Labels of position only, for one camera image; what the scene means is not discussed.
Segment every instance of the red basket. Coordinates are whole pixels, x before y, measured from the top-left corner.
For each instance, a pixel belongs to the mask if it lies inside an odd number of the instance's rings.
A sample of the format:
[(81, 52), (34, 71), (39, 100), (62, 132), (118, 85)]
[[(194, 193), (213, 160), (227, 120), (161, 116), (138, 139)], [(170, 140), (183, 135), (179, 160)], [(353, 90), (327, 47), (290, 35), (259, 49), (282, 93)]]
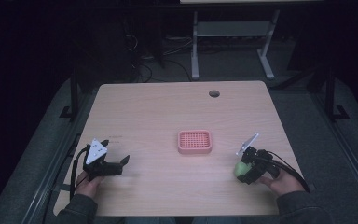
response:
[(210, 132), (206, 130), (181, 131), (178, 134), (179, 152), (182, 154), (206, 154), (212, 151)]

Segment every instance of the human hand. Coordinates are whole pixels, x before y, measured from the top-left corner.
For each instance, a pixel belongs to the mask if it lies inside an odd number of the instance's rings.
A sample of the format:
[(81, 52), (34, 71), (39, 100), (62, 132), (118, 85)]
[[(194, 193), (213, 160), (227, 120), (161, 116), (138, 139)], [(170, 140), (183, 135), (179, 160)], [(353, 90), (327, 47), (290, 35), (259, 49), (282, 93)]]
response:
[(76, 194), (83, 194), (91, 199), (94, 199), (97, 193), (97, 188), (103, 181), (104, 176), (97, 176), (89, 182), (89, 177), (85, 171), (83, 171), (76, 181)]
[(261, 176), (257, 182), (266, 185), (278, 196), (294, 191), (305, 191), (298, 180), (283, 169), (280, 169), (280, 173), (276, 179)]

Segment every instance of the floor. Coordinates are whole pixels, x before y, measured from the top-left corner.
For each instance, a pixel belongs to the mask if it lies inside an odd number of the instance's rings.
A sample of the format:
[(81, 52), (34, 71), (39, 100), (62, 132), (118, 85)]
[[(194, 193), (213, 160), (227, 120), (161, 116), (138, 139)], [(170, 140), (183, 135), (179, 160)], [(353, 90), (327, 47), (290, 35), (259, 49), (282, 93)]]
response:
[[(231, 45), (205, 44), (199, 58), (199, 81), (262, 80), (268, 87), (273, 87), (298, 74), (286, 70), (294, 41), (271, 44), (268, 59), (276, 75), (273, 80), (265, 78), (258, 61), (255, 50), (259, 44), (259, 40)], [(168, 53), (163, 62), (164, 68), (145, 56), (136, 81), (188, 81), (191, 71), (188, 48)], [(315, 200), (336, 223), (358, 223), (358, 167), (348, 159), (353, 155), (358, 160), (358, 104), (351, 90), (337, 80), (336, 105), (343, 105), (350, 119), (331, 122), (323, 110), (324, 90), (317, 94), (307, 92), (309, 79), (305, 77), (284, 90), (270, 90), (271, 98)], [(56, 93), (1, 194), (1, 224), (53, 223), (51, 209), (57, 197), (56, 185), (62, 183), (67, 172), (71, 152), (76, 147), (76, 139), (83, 130), (97, 91), (79, 92), (80, 110), (73, 122), (60, 118), (62, 109), (70, 105), (69, 80)], [(97, 217), (95, 223), (120, 221), (118, 217)], [(279, 218), (254, 216), (242, 217), (241, 221), (279, 223)]]

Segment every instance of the cable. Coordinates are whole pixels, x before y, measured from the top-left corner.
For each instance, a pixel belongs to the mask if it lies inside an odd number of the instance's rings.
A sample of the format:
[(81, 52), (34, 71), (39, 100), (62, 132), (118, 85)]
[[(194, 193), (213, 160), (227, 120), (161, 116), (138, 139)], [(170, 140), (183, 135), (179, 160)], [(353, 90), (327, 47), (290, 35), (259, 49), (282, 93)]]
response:
[(146, 81), (143, 81), (143, 80), (142, 80), (142, 77), (144, 77), (144, 76), (142, 76), (142, 74), (139, 73), (142, 82), (143, 82), (143, 83), (146, 83), (146, 82), (150, 81), (150, 79), (152, 79), (152, 76), (153, 76), (153, 71), (152, 71), (152, 69), (151, 69), (149, 66), (144, 65), (144, 64), (142, 64), (142, 63), (139, 64), (139, 65), (140, 65), (140, 66), (143, 66), (144, 68), (146, 68), (147, 70), (149, 70), (149, 73), (150, 73), (150, 75), (149, 75), (149, 77), (147, 77), (147, 80), (146, 80)]
[(75, 186), (75, 189), (77, 189), (77, 186), (79, 186), (87, 177), (89, 177), (89, 175), (86, 175), (83, 179), (81, 179)]
[[(65, 160), (62, 160), (62, 162), (61, 162), (61, 164), (60, 164), (60, 168), (58, 169), (59, 172), (57, 172), (57, 174), (55, 175), (53, 183), (56, 183), (56, 182), (57, 182), (58, 176), (59, 176), (59, 174), (60, 174), (60, 171), (61, 171), (63, 165), (65, 164), (66, 158), (69, 157), (71, 151), (75, 148), (75, 146), (76, 146), (76, 145), (73, 144), (71, 147), (69, 147), (68, 151), (66, 152)], [(46, 217), (47, 217), (47, 215), (48, 215), (48, 207), (49, 207), (49, 205), (50, 205), (51, 195), (52, 195), (52, 189), (48, 192), (48, 203), (46, 204), (46, 209), (45, 209), (45, 212), (44, 212), (44, 214), (43, 214), (42, 224), (46, 223)]]
[(278, 157), (278, 159), (280, 159), (281, 161), (283, 161), (284, 164), (286, 164), (289, 168), (291, 168), (292, 170), (295, 171), (295, 168), (293, 168), (292, 166), (290, 166), (289, 163), (287, 163), (286, 161), (284, 161), (284, 160), (283, 160), (280, 156), (278, 156), (277, 154), (275, 154), (275, 153), (273, 153), (273, 152), (271, 152), (271, 151), (266, 151), (266, 152), (269, 153), (269, 154), (272, 154), (272, 155), (274, 155), (274, 156), (276, 156), (276, 157)]
[(74, 163), (72, 164), (71, 186), (70, 186), (70, 190), (69, 190), (69, 200), (72, 200), (72, 198), (75, 195), (76, 169), (77, 169), (77, 164), (78, 164), (80, 155), (83, 154), (84, 152), (88, 151), (89, 149), (90, 149), (90, 145), (87, 144), (87, 146), (85, 148), (80, 150), (80, 152), (76, 156), (76, 159), (74, 160)]
[(302, 187), (304, 188), (304, 190), (308, 193), (310, 193), (310, 188), (308, 187), (307, 182), (305, 181), (305, 179), (296, 171), (296, 170), (292, 170), (289, 167), (285, 166), (284, 164), (280, 163), (279, 161), (275, 161), (275, 160), (267, 160), (264, 158), (259, 158), (259, 157), (250, 157), (250, 159), (253, 159), (255, 161), (264, 161), (264, 162), (268, 162), (271, 163), (281, 169), (283, 169), (284, 171), (286, 171), (289, 175), (292, 175), (295, 179), (298, 180), (298, 182), (300, 182), (300, 184), (302, 185)]
[(190, 81), (190, 82), (193, 81), (193, 80), (191, 79), (190, 74), (187, 72), (187, 70), (186, 70), (180, 63), (178, 63), (178, 62), (176, 62), (176, 61), (168, 60), (168, 59), (164, 59), (163, 61), (165, 61), (165, 62), (170, 62), (170, 63), (176, 63), (177, 65), (179, 65), (180, 67), (182, 67), (183, 70), (186, 72), (188, 81)]

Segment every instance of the wooden table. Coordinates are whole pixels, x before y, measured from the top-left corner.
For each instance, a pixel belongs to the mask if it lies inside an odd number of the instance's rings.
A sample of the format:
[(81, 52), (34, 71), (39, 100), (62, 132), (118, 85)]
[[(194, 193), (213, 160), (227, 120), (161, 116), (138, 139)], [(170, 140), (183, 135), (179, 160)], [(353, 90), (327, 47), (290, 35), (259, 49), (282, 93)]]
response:
[[(210, 91), (220, 96), (211, 97)], [(211, 132), (212, 152), (180, 154), (177, 134), (196, 129)], [(101, 184), (98, 216), (277, 214), (267, 187), (242, 184), (233, 174), (241, 159), (235, 153), (255, 132), (260, 136), (253, 147), (277, 153), (299, 171), (261, 81), (103, 85), (76, 154), (95, 137), (110, 141), (106, 161), (131, 155), (122, 176), (108, 176)], [(70, 171), (65, 184), (70, 183)], [(69, 192), (62, 190), (54, 213), (68, 203)]]

